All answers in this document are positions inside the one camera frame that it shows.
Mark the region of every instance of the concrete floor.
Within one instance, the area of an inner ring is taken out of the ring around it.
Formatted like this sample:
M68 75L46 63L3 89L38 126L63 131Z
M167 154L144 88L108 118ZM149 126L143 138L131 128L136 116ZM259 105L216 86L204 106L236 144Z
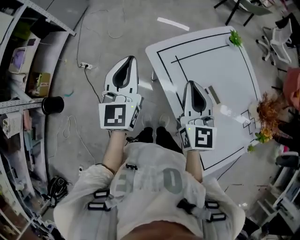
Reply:
M145 48L153 43L188 33L183 29L158 22L162 17L190 27L189 32L224 26L233 7L228 1L213 8L218 0L124 0L126 13L124 23L121 0L93 0L84 19L81 41L79 45L78 61L87 62L97 68L88 70L89 80L98 95L104 90L106 73L122 58L133 55L138 61L140 79L139 93L145 98L141 114L151 113L153 122L157 122L160 114L167 113L171 117L168 130L176 138L175 119L170 106L163 94L159 82L151 81L151 65L146 56ZM255 16L243 27L249 13L237 11L233 16L232 25L241 35L244 47L252 62L261 93L271 91L271 85L277 85L278 71L270 62L262 60L262 51L255 43L255 39L263 34L262 26L274 27L274 22L281 19L278 10L266 16ZM75 31L79 33L80 25ZM65 109L61 114L50 115L47 124L47 155L53 156L55 152L56 134L61 123L67 122L67 116L73 115L77 120L77 129L87 148L94 156L96 163L100 163L106 149L109 136L106 130L100 129L98 115L98 99L88 84L83 68L76 64L77 44L79 34L69 37L65 50L61 55L62 61L57 66L56 75L52 82L52 95L62 96ZM291 53L294 58L292 65L297 66L295 51ZM135 130L131 133L137 135L141 129L141 117ZM78 168L94 164L79 137L76 135L74 118L71 118L70 137L64 138L62 129L58 134L58 147L55 157L49 159L52 174L61 174L73 184L78 179ZM277 145L272 141L256 147L252 154L241 156L237 163L219 180L221 187L227 189L227 194L245 209L253 202L259 193L260 185L266 185L274 175L277 167L274 164L274 151ZM218 177L230 165L219 169L207 176Z

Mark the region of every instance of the office chair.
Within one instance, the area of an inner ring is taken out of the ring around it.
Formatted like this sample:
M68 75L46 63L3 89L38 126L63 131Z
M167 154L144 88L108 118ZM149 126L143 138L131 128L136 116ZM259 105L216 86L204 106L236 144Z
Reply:
M279 29L275 27L272 29L263 27L263 30L271 30L272 31L272 39L267 39L266 36L262 36L262 39L265 41L261 41L256 39L256 43L264 46L267 49L267 55L262 57L262 60L267 61L270 57L272 58L271 64L276 65L275 58L272 55L273 52L277 55L278 59L287 64L291 64L292 60L290 56L287 54L285 49L286 43L291 43L290 36L292 34L292 25L291 20L287 22L287 25L284 28Z
M214 8L216 9L217 7L219 7L221 4L225 3L227 0L222 0L220 1L217 5L214 6ZM262 16L262 15L266 15L266 14L270 14L272 13L270 10L268 10L265 7L261 7L261 2L258 2L258 5L252 4L251 2L248 2L247 0L237 0L236 4L234 5L234 8L229 16L229 18L227 19L225 25L227 26L228 23L230 22L233 14L235 13L235 11L238 9L239 4L243 5L243 7L251 13L250 17L245 21L245 23L243 24L243 26L245 27L247 25L247 23L251 20L251 18L254 15L258 15L258 16Z

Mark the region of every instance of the bag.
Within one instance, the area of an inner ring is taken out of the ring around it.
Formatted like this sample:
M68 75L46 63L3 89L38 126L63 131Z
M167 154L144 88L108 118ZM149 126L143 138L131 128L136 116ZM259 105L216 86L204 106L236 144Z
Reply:
M50 183L48 184L48 194L43 194L42 196L45 200L50 200L50 207L54 208L57 203L68 194L68 182L56 176L51 179Z

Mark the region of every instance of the tabletop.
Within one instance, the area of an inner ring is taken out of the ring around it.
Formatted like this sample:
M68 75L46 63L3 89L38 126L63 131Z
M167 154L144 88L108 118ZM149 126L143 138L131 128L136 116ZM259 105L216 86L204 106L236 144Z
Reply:
M219 27L174 37L146 48L146 54L178 119L187 81L212 86L220 100L214 103L217 127L216 147L200 153L204 175L230 163L256 144L255 123L250 103L261 99L257 80L241 47L229 46L226 39L234 28Z

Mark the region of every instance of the foot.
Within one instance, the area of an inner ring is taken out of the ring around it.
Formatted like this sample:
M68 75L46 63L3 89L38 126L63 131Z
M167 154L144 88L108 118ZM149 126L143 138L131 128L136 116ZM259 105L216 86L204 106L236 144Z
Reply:
M169 122L170 117L167 114L163 113L158 120L158 126L166 128L169 125Z
M144 114L142 116L142 125L143 125L143 127L144 128L148 128L148 127L151 128L152 127L151 120L152 120L152 118L148 113Z

